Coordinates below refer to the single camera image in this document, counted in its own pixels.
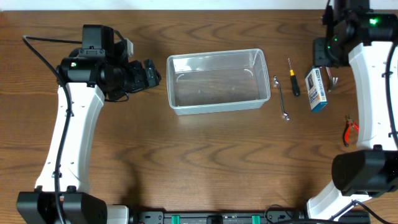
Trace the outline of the small black-handled hammer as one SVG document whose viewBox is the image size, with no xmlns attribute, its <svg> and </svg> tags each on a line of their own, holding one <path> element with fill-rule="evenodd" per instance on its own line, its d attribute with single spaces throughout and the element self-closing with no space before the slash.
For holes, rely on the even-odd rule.
<svg viewBox="0 0 398 224">
<path fill-rule="evenodd" d="M 327 75 L 328 75 L 328 78 L 329 78 L 328 92 L 332 92 L 335 89 L 335 87 L 336 87 L 336 84 L 338 82 L 338 77 L 334 77 L 331 74 L 331 70 L 330 70 L 329 67 L 326 67 L 326 72 L 327 72 Z"/>
</svg>

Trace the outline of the white blue cardboard box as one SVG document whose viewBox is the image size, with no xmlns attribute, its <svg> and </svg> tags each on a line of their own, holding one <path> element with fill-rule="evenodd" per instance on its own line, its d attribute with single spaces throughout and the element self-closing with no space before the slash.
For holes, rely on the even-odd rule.
<svg viewBox="0 0 398 224">
<path fill-rule="evenodd" d="M 313 113 L 318 113 L 327 105 L 325 88 L 322 82 L 321 71 L 318 67 L 312 67 L 305 77 L 308 99 Z"/>
</svg>

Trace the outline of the black yellow screwdriver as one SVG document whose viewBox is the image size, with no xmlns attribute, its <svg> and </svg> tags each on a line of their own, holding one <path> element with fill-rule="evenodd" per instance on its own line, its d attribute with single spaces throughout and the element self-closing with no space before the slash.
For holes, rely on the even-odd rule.
<svg viewBox="0 0 398 224">
<path fill-rule="evenodd" d="M 292 84 L 292 92 L 293 92 L 294 96 L 300 96 L 300 88 L 299 88 L 299 85 L 297 82 L 297 77 L 295 76 L 290 59 L 288 58 L 287 60 L 289 63 L 289 72 L 290 72 L 290 81 Z"/>
</svg>

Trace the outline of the clear plastic container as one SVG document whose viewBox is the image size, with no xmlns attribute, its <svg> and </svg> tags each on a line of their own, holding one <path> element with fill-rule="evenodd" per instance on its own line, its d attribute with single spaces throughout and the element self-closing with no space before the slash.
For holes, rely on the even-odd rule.
<svg viewBox="0 0 398 224">
<path fill-rule="evenodd" d="M 177 115 L 259 109 L 271 98 L 261 49 L 171 55 L 169 105 Z"/>
</svg>

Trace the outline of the small silver wrench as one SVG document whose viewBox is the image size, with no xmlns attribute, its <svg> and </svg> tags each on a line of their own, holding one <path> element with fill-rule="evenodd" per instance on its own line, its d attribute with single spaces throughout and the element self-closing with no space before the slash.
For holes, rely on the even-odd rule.
<svg viewBox="0 0 398 224">
<path fill-rule="evenodd" d="M 281 106 L 281 111 L 282 111 L 282 116 L 285 118 L 286 121 L 290 120 L 289 114 L 285 110 L 284 106 L 284 99 L 283 99 L 283 94 L 282 94 L 282 88 L 279 82 L 279 79 L 277 76 L 273 77 L 274 84 L 277 86 L 278 91 L 279 91 L 279 98 L 280 98 L 280 106 Z"/>
</svg>

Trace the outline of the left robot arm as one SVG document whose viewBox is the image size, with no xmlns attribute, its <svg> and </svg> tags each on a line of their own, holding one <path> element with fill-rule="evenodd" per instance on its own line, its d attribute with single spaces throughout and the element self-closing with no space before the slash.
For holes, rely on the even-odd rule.
<svg viewBox="0 0 398 224">
<path fill-rule="evenodd" d="M 16 208 L 27 223 L 136 223 L 125 205 L 90 194 L 90 155 L 99 113 L 107 102 L 153 88 L 161 76 L 152 60 L 133 60 L 133 44 L 117 30 L 86 24 L 82 39 L 60 65 L 58 111 L 45 165 L 34 190 Z"/>
</svg>

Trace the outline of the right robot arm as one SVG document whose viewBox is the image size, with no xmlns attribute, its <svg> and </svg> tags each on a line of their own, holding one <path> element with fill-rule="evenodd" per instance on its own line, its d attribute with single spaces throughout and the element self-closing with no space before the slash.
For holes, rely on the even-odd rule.
<svg viewBox="0 0 398 224">
<path fill-rule="evenodd" d="M 397 190 L 397 16 L 368 1 L 328 1 L 326 35 L 314 41 L 313 63 L 351 67 L 358 101 L 357 149 L 337 155 L 331 182 L 309 199 L 310 222 L 335 222 L 357 205 Z"/>
</svg>

